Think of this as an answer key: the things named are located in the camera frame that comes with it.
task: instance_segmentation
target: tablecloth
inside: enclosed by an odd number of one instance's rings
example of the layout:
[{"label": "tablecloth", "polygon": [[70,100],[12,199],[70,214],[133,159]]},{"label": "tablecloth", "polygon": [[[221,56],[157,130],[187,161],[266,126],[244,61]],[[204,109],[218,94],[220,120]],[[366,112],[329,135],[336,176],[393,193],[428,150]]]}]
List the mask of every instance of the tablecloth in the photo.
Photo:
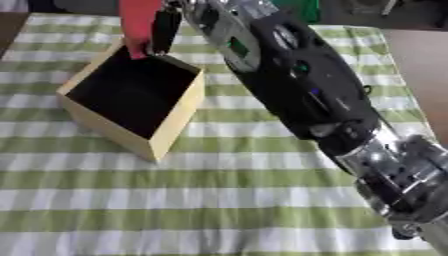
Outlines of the tablecloth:
[{"label": "tablecloth", "polygon": [[[401,133],[433,136],[375,28],[315,26]],[[0,62],[1,255],[419,256],[312,142],[295,139],[182,24],[206,99],[156,165],[72,122],[56,89],[119,19],[32,15]]]}]

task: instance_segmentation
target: green stripe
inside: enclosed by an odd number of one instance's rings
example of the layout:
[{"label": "green stripe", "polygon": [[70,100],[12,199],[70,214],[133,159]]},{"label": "green stripe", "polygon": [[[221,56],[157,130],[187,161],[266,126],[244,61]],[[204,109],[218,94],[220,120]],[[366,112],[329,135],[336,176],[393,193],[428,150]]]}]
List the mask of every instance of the green stripe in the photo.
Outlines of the green stripe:
[{"label": "green stripe", "polygon": [[9,47],[13,51],[54,51],[54,52],[102,52],[110,46],[109,43],[15,43]]},{"label": "green stripe", "polygon": [[[194,60],[189,61],[193,65],[204,66],[208,73],[229,73],[226,64],[198,64]],[[80,71],[88,62],[78,61],[3,61],[0,66],[2,72],[46,72],[46,71]],[[393,65],[362,65],[352,66],[361,75],[394,75],[397,71]]]},{"label": "green stripe", "polygon": [[[205,87],[207,96],[251,96],[251,93],[241,84],[208,85]],[[405,86],[372,86],[370,97],[411,97]]]},{"label": "green stripe", "polygon": [[2,171],[0,180],[2,189],[348,187],[354,182],[337,169]]},{"label": "green stripe", "polygon": [[[171,152],[316,152],[309,141],[286,138],[189,138],[179,137]],[[103,137],[73,136],[70,138],[22,138],[0,139],[2,153],[51,153],[51,152],[126,152],[117,144]]]},{"label": "green stripe", "polygon": [[[419,109],[380,111],[389,122],[422,122],[425,120]],[[3,122],[30,121],[70,121],[64,109],[0,108]],[[278,119],[264,109],[198,109],[193,116],[195,122],[254,122],[277,121]]]},{"label": "green stripe", "polygon": [[121,34],[120,26],[112,26],[101,24],[101,20],[96,23],[88,25],[67,25],[67,24],[42,24],[42,25],[30,25],[27,24],[23,27],[21,33],[62,33],[62,34]]},{"label": "green stripe", "polygon": [[[102,256],[180,256],[182,254],[102,254]],[[434,255],[432,250],[413,251],[360,251],[360,252],[239,252],[239,253],[207,253],[195,256],[428,256]]]},{"label": "green stripe", "polygon": [[2,61],[0,72],[77,72],[87,64],[89,64],[88,61]]},{"label": "green stripe", "polygon": [[1,232],[200,230],[262,227],[374,228],[384,226],[386,224],[381,217],[367,208],[275,207],[0,212]]},{"label": "green stripe", "polygon": [[321,37],[328,38],[353,38],[353,37],[368,37],[379,36],[379,30],[376,28],[355,28],[344,26],[342,29],[327,29],[320,27],[312,27]]},{"label": "green stripe", "polygon": [[[380,113],[389,122],[421,122],[424,120],[419,109],[380,111]],[[192,120],[196,122],[253,122],[278,119],[264,109],[199,109]]]},{"label": "green stripe", "polygon": [[398,75],[395,65],[351,65],[361,75]]},{"label": "green stripe", "polygon": [[29,84],[0,84],[1,95],[32,94],[32,95],[54,95],[62,84],[36,82]]},{"label": "green stripe", "polygon": [[[91,51],[102,52],[107,49],[110,44],[106,43],[15,43],[9,49],[15,51]],[[369,47],[334,47],[340,54],[359,56],[363,54],[379,54],[387,55],[387,46],[385,44],[371,45]],[[217,50],[208,44],[175,44],[171,48],[172,53],[208,53],[217,54]]]},{"label": "green stripe", "polygon": [[[314,28],[314,30],[324,38],[345,38],[350,39],[352,37],[369,37],[378,34],[378,29],[375,28],[353,28],[344,27],[343,29],[325,29]],[[191,26],[183,26],[179,29],[179,33],[184,36],[197,36],[199,35]]]},{"label": "green stripe", "polygon": [[[0,84],[0,94],[32,94],[32,95],[53,95],[61,84],[51,84],[37,82],[30,84]],[[250,92],[241,84],[220,85],[209,84],[205,87],[207,96],[251,96]],[[405,86],[372,86],[371,97],[411,97],[412,94]]]}]

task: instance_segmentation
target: open box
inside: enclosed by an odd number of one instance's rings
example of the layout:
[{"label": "open box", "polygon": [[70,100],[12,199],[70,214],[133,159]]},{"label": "open box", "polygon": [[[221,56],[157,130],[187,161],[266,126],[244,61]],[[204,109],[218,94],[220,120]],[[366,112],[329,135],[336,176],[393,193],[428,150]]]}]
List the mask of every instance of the open box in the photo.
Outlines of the open box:
[{"label": "open box", "polygon": [[159,161],[204,98],[204,72],[169,56],[131,60],[116,41],[57,95],[73,119]]}]

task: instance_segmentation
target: robotic arm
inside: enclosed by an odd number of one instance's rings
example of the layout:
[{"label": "robotic arm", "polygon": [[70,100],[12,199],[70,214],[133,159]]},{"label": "robotic arm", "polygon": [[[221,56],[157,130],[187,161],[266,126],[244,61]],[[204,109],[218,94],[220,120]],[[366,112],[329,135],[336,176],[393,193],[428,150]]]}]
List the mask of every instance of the robotic arm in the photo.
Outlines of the robotic arm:
[{"label": "robotic arm", "polygon": [[168,51],[176,29],[167,40],[158,21],[178,26],[178,8],[296,137],[315,141],[356,177],[358,192],[396,238],[420,236],[448,255],[447,150],[420,135],[398,135],[372,107],[370,87],[313,30],[269,0],[167,0],[154,22],[152,53]]}]

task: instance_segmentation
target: red sleeve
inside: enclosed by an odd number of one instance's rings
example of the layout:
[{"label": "red sleeve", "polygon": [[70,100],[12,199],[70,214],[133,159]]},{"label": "red sleeve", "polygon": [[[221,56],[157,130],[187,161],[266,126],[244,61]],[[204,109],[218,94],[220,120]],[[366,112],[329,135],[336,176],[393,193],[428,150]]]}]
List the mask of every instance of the red sleeve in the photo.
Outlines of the red sleeve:
[{"label": "red sleeve", "polygon": [[120,0],[121,26],[129,54],[133,59],[145,57],[143,48],[151,36],[151,26],[162,0]]}]

